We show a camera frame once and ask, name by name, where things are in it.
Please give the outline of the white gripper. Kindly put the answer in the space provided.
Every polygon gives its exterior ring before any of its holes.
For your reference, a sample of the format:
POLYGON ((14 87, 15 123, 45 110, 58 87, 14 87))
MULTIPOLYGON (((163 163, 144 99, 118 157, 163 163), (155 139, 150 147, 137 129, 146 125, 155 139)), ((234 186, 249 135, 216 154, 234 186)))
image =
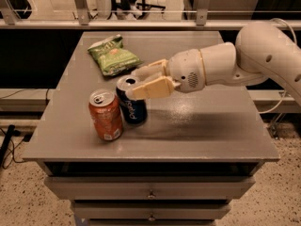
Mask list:
POLYGON ((205 87, 204 65, 198 49, 179 52, 168 62, 160 59, 131 72, 131 75, 139 79, 147 79, 156 74, 159 75, 158 78, 138 82, 127 89, 126 96, 130 100, 165 98, 175 89, 189 93, 205 87), (166 66, 169 76, 161 76, 166 75, 166 66))

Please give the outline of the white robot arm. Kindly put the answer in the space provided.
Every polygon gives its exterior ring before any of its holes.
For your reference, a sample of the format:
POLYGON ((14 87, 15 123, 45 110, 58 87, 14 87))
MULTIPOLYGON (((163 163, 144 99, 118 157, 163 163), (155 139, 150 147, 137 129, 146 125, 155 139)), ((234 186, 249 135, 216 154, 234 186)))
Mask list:
POLYGON ((133 71, 139 82, 128 98, 164 98, 173 91, 189 93, 207 86, 253 86, 271 79, 301 105, 301 49, 267 22, 252 22, 236 42, 179 52, 133 71))

